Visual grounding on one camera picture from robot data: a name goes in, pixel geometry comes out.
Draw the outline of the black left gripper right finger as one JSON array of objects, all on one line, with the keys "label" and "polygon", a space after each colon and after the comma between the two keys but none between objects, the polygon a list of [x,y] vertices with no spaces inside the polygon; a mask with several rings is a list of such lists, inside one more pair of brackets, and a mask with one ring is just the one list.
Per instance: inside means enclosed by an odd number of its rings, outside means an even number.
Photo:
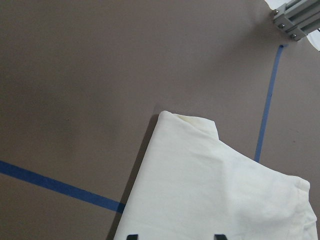
[{"label": "black left gripper right finger", "polygon": [[215,234],[213,239],[214,240],[227,240],[227,237],[224,234]]}]

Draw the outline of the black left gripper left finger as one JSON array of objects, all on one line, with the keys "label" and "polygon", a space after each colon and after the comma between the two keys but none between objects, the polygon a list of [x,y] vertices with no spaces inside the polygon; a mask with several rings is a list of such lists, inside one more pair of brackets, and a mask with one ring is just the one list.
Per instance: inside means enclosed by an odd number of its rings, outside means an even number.
[{"label": "black left gripper left finger", "polygon": [[126,237],[126,240],[138,240],[139,239],[139,235],[138,234],[129,234]]}]

